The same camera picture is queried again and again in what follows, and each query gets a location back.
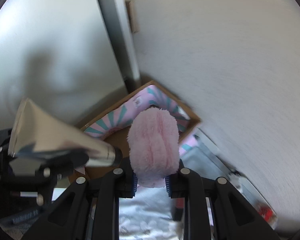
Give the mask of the pink fluffy sock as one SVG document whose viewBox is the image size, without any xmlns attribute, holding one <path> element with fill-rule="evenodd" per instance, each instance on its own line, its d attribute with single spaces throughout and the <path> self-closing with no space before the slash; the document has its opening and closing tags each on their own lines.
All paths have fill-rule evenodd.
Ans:
<svg viewBox="0 0 300 240">
<path fill-rule="evenodd" d="M 179 168 L 179 132 L 169 111 L 149 108 L 140 112 L 129 129 L 130 165 L 138 184 L 163 187 L 165 178 Z"/>
</svg>

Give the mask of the light blue floral cloth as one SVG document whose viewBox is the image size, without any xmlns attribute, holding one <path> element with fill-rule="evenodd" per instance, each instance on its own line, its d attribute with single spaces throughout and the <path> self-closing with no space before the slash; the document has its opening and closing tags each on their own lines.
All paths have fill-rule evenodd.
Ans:
<svg viewBox="0 0 300 240">
<path fill-rule="evenodd" d="M 172 219 L 173 200 L 165 188 L 139 186 L 119 201 L 119 239 L 183 239 L 183 222 Z"/>
</svg>

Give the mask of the cardboard box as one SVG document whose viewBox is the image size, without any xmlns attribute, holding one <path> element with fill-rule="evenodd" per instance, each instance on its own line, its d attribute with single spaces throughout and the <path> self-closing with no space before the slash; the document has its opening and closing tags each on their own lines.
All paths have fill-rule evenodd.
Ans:
<svg viewBox="0 0 300 240">
<path fill-rule="evenodd" d="M 101 113 L 98 113 L 98 114 L 94 113 L 92 115 L 92 118 L 85 125 L 83 125 L 81 130 L 83 131 L 83 129 L 85 128 L 85 126 L 87 124 L 91 124 L 97 118 L 103 117 L 105 114 L 109 113 L 111 110 L 114 110 L 115 107 L 119 107 L 119 105 L 126 102 L 129 98 L 134 96 L 137 92 L 139 92 L 143 88 L 147 87 L 148 85 L 156 85 L 160 89 L 162 89 L 162 91 L 164 93 L 166 93 L 169 97 L 171 97 L 173 100 L 175 100 L 177 103 L 179 103 L 179 105 L 184 109 L 184 111 L 190 117 L 190 122 L 189 122 L 189 125 L 188 125 L 186 131 L 185 132 L 179 132 L 179 154 L 183 155 L 187 151 L 189 151 L 189 150 L 193 149 L 195 146 L 197 146 L 198 143 L 194 138 L 194 134 L 195 134 L 196 129 L 198 128 L 198 126 L 202 123 L 200 117 L 196 113 L 194 113 L 193 110 L 190 109 L 189 106 L 187 106 L 186 104 L 181 102 L 175 95 L 173 95 L 170 91 L 168 91 L 161 84 L 157 83 L 154 80 L 149 81 L 148 83 L 141 86 L 137 90 L 135 90 L 132 93 L 128 94 L 127 96 L 125 96 L 124 98 L 122 98 L 118 102 L 114 103 L 112 106 L 110 106 L 106 110 L 102 111 Z M 129 156 L 129 146 L 128 146 L 128 142 L 127 142 L 127 135 L 128 135 L 129 128 L 130 128 L 130 126 L 124 128 L 124 129 L 118 130 L 114 133 L 111 133 L 108 137 L 103 139 L 103 141 L 105 141 L 105 142 L 107 142 L 107 143 L 109 143 L 109 144 L 111 144 L 115 147 L 118 147 L 122 151 L 122 154 L 123 154 L 124 157 Z"/>
</svg>

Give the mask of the pink teal striped cloth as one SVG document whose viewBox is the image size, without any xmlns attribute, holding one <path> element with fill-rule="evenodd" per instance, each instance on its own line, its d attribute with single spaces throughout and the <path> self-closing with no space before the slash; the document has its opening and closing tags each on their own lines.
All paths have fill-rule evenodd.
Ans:
<svg viewBox="0 0 300 240">
<path fill-rule="evenodd" d="M 186 131 L 190 117 L 184 109 L 158 86 L 148 85 L 119 107 L 87 124 L 83 132 L 103 140 L 111 133 L 130 126 L 141 111 L 151 107 L 169 111 L 177 121 L 178 131 Z"/>
</svg>

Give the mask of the wall switch plate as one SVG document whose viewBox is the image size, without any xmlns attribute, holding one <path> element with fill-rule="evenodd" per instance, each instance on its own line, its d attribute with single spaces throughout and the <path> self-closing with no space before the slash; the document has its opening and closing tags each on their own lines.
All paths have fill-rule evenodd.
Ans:
<svg viewBox="0 0 300 240">
<path fill-rule="evenodd" d="M 125 3 L 126 3 L 127 15 L 129 18 L 131 32 L 133 34 L 138 33 L 140 28 L 139 28 L 138 17 L 136 14 L 134 0 L 126 0 Z"/>
</svg>

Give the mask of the grey door frame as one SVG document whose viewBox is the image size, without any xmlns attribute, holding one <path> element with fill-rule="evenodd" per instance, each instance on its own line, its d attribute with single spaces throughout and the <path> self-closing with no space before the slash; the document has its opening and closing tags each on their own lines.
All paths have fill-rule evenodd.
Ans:
<svg viewBox="0 0 300 240">
<path fill-rule="evenodd" d="M 129 93 L 141 86 L 125 0 L 98 0 L 120 72 Z"/>
</svg>

